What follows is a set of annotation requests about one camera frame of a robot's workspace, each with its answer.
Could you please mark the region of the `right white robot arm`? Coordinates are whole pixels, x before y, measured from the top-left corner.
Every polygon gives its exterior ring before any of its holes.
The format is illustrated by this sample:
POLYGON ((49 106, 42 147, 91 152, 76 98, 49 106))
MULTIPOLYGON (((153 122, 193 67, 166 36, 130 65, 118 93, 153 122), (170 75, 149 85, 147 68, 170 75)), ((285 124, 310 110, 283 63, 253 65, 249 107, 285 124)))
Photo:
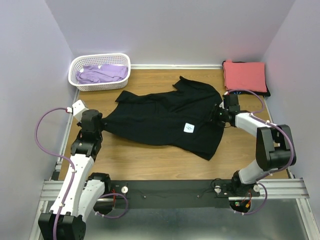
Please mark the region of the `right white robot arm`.
POLYGON ((245 194, 252 190, 258 181, 296 163, 290 127, 262 120, 252 112, 241 110, 236 94, 226 92, 223 102, 213 107, 210 120, 220 127, 230 124, 256 139, 253 162, 236 171, 232 178, 226 181, 224 189, 229 191, 231 196, 245 194))

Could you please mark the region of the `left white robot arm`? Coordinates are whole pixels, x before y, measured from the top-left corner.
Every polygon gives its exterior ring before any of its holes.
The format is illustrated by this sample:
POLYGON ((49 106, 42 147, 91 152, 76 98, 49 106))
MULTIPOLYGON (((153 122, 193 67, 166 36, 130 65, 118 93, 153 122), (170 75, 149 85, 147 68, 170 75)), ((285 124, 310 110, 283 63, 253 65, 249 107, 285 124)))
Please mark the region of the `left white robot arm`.
POLYGON ((38 226, 45 240, 82 240, 86 221, 99 197, 110 194, 110 177, 87 176, 102 146, 102 113, 87 109, 81 114, 81 129, 71 145, 69 168, 60 192, 48 213, 41 213, 38 226))

